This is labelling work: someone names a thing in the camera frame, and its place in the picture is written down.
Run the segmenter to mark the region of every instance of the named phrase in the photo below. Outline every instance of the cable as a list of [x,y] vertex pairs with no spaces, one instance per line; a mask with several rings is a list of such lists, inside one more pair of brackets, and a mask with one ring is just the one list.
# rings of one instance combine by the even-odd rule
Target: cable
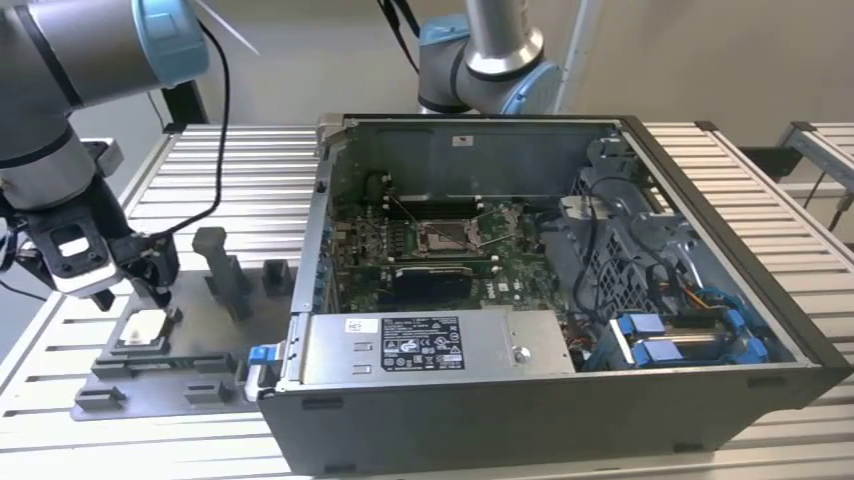
[[151,104],[151,108],[155,111],[155,115],[158,115],[158,121],[161,122],[161,131],[163,131],[166,130],[166,122],[163,121],[163,115],[161,115],[161,109],[158,108],[155,99],[151,97],[151,90],[146,92],[146,96],[149,97],[149,103]]
[[688,294],[689,297],[692,297],[692,300],[694,300],[694,303],[697,303],[697,305],[700,305],[701,307],[704,307],[705,309],[712,308],[706,302],[704,302],[701,300],[701,298],[694,294],[694,292],[692,292],[692,290],[689,290],[689,287],[682,287],[682,290],[685,290],[685,293]]
[[[413,10],[409,8],[409,4],[406,4],[406,2],[397,1],[396,3],[398,4],[398,8],[401,8],[404,16],[410,23],[413,34],[416,35],[416,37],[418,37],[421,34],[421,28],[418,27],[418,22],[416,21]],[[377,5],[380,5],[380,9],[384,12],[386,22],[389,23],[389,27],[392,28],[392,33],[394,33],[396,40],[398,40],[398,45],[401,46],[401,50],[404,50],[406,59],[410,61],[410,65],[413,65],[413,70],[416,70],[416,73],[421,73],[418,70],[418,65],[416,64],[416,60],[413,59],[413,54],[410,53],[410,47],[408,47],[406,40],[404,40],[404,35],[401,34],[401,19],[398,18],[396,7],[390,0],[377,0]]]
[[833,214],[833,220],[831,220],[831,226],[828,230],[833,232],[835,228],[837,228],[837,224],[840,223],[840,219],[843,218],[843,210],[837,210],[837,213]]
[[3,280],[0,280],[0,287],[6,288],[13,293],[18,293],[19,295],[23,295],[25,297],[33,298],[34,300],[42,300],[43,302],[49,301],[49,299],[46,297],[42,297],[42,296],[37,295],[35,293],[30,293],[30,292],[26,292],[23,290],[19,290],[18,288],[13,287],[9,283],[6,283]]
[[0,240],[0,248],[6,247],[3,257],[0,258],[0,273],[9,272],[15,263],[15,257],[18,255],[18,234],[18,229],[10,226],[10,230]]
[[229,136],[229,120],[231,117],[231,70],[229,69],[229,59],[226,58],[226,51],[223,50],[223,46],[221,45],[219,40],[217,40],[217,37],[211,33],[211,30],[209,30],[209,27],[206,27],[202,22],[199,22],[199,26],[202,27],[205,35],[211,40],[214,47],[217,48],[217,52],[219,53],[219,58],[223,64],[223,128],[219,133],[219,149],[217,152],[217,180],[214,187],[214,203],[211,203],[211,206],[203,212],[199,212],[197,215],[179,222],[163,232],[155,233],[151,236],[153,240],[169,237],[181,229],[186,228],[187,226],[193,225],[199,220],[210,216],[219,208],[219,204],[223,200],[223,160],[226,158],[226,137]]
[[740,313],[742,314],[742,316],[745,316],[745,304],[742,303],[742,301],[733,296],[732,294],[726,293],[724,290],[721,290],[720,288],[716,287],[706,287],[701,290],[697,290],[694,292],[694,294],[697,296],[704,296],[704,295],[716,295],[721,298],[724,298],[728,302],[730,302],[733,305],[736,305],[736,310],[740,311]]
[[813,185],[813,190],[811,190],[811,194],[807,196],[807,200],[804,201],[804,208],[811,206],[811,202],[813,201],[813,195],[816,195],[816,190],[819,190],[819,186],[823,184],[823,180],[825,180],[825,175],[828,172],[823,172],[819,176],[819,180],[816,180],[816,185]]

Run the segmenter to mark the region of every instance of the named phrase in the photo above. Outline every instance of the blue latch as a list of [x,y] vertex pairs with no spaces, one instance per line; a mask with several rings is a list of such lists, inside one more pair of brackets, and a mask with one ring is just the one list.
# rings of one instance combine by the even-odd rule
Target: blue latch
[[661,315],[654,313],[625,313],[617,322],[624,335],[652,337],[668,332]]
[[278,347],[259,345],[250,350],[250,365],[273,365],[277,363]]
[[676,364],[685,360],[673,340],[648,340],[632,348],[638,368]]

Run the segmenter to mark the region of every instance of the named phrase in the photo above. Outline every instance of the black plastic bracket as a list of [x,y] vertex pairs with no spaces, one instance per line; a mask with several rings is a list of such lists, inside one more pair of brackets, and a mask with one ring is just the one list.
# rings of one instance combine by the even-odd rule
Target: black plastic bracket
[[792,175],[804,158],[793,147],[740,147],[740,150],[776,182]]
[[125,394],[117,387],[102,389],[85,388],[78,392],[75,403],[86,411],[91,410],[115,410],[122,408],[122,400]]
[[709,120],[698,120],[697,122],[694,122],[694,125],[697,125],[697,128],[700,128],[704,132],[718,131],[718,126]]
[[231,319],[243,321],[253,315],[247,300],[250,284],[238,257],[226,254],[226,237],[225,228],[202,227],[193,239],[193,249],[209,263],[211,294],[229,310]]
[[93,374],[99,380],[109,380],[111,378],[130,378],[134,376],[134,371],[129,368],[125,360],[95,360],[93,363]]
[[231,398],[231,391],[223,382],[191,383],[185,389],[185,398],[193,405],[223,404]]
[[265,293],[269,297],[285,297],[294,291],[294,277],[287,260],[267,260],[262,266]]
[[815,132],[819,130],[811,122],[792,122],[792,126],[803,132]]

